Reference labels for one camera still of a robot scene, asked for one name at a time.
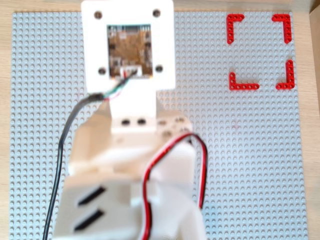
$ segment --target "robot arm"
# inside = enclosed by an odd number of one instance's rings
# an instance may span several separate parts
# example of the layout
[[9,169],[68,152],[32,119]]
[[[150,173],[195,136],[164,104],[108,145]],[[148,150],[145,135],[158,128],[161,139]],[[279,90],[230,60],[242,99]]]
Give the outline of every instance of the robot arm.
[[[82,20],[87,91],[107,101],[76,131],[53,239],[205,240],[206,146],[156,98],[175,86],[173,2],[84,1]],[[198,205],[196,151],[182,141],[192,136],[203,153]]]

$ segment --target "white plastic housing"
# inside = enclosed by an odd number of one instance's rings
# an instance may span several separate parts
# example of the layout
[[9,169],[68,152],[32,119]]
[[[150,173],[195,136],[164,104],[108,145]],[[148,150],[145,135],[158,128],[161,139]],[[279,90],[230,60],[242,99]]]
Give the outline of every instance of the white plastic housing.
[[[160,16],[153,15],[154,10]],[[95,18],[95,12],[102,18]],[[172,0],[85,0],[81,4],[86,88],[88,93],[106,92],[117,83],[110,78],[107,26],[150,25],[153,76],[134,79],[131,90],[142,89],[146,82],[156,90],[173,89],[175,72],[174,4]],[[162,72],[156,66],[163,67]],[[106,73],[99,74],[104,67]]]

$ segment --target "black wire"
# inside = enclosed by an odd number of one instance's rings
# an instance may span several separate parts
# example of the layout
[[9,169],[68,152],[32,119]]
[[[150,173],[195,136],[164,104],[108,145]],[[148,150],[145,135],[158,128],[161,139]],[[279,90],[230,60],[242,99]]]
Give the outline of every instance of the black wire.
[[65,126],[63,128],[60,140],[59,140],[59,145],[58,145],[58,157],[57,157],[57,163],[56,163],[56,172],[55,172],[55,177],[54,177],[54,183],[53,183],[53,188],[52,188],[52,194],[51,194],[51,199],[50,199],[50,204],[49,204],[49,209],[48,213],[46,215],[46,220],[45,220],[45,225],[44,225],[44,230],[43,230],[43,240],[48,239],[48,234],[49,234],[49,227],[50,227],[50,221],[52,217],[52,213],[54,211],[55,207],[55,201],[56,201],[56,196],[58,193],[58,187],[59,187],[59,182],[60,182],[60,176],[61,176],[61,169],[62,169],[62,159],[63,159],[63,151],[64,151],[64,143],[67,138],[67,134],[69,132],[69,129],[72,125],[72,122],[76,118],[77,114],[79,111],[87,104],[98,102],[104,100],[104,95],[101,93],[98,94],[92,94],[89,95],[88,97],[82,99],[80,102],[78,102],[75,107],[73,108],[70,116],[68,117]]

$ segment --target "screw hole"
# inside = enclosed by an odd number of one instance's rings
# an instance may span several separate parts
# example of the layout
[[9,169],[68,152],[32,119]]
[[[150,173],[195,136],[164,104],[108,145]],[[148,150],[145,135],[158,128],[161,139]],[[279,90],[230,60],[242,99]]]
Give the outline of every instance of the screw hole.
[[96,12],[94,13],[94,17],[95,17],[96,19],[101,19],[101,18],[102,18],[102,13],[101,13],[100,11],[96,11]]
[[180,117],[176,118],[175,121],[177,123],[183,123],[185,121],[185,119],[182,116],[180,116]]
[[153,11],[152,14],[153,14],[154,17],[157,18],[157,17],[159,17],[161,15],[161,12],[158,9],[156,9],[156,10]]
[[106,74],[106,69],[104,67],[100,67],[98,70],[100,75],[105,75]]
[[167,124],[167,122],[165,120],[160,120],[160,121],[158,121],[158,124],[161,126],[164,126]]
[[123,126],[128,126],[130,124],[130,120],[129,119],[124,119],[124,120],[122,120],[121,124]]
[[143,119],[143,118],[140,118],[140,119],[138,120],[138,124],[139,124],[139,125],[145,125],[145,124],[146,124],[146,120]]
[[163,71],[163,67],[161,65],[158,65],[155,67],[155,70],[158,72],[158,73],[161,73]]
[[168,137],[171,137],[172,136],[172,133],[170,131],[164,131],[162,133],[162,136],[165,137],[165,138],[168,138]]

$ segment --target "red lego beam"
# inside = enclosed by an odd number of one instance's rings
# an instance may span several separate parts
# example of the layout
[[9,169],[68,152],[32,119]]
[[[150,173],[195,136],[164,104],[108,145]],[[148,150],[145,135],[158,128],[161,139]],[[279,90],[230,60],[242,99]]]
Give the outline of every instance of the red lego beam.
[[234,72],[229,73],[229,89],[236,90],[257,90],[260,87],[257,83],[237,83],[236,74]]
[[294,62],[288,60],[285,63],[286,82],[278,83],[275,88],[278,90],[293,89],[295,87]]
[[235,40],[234,22],[241,22],[245,19],[243,14],[228,14],[226,16],[226,42],[232,44]]
[[283,36],[286,44],[292,41],[291,18],[289,14],[274,14],[272,21],[283,22]]

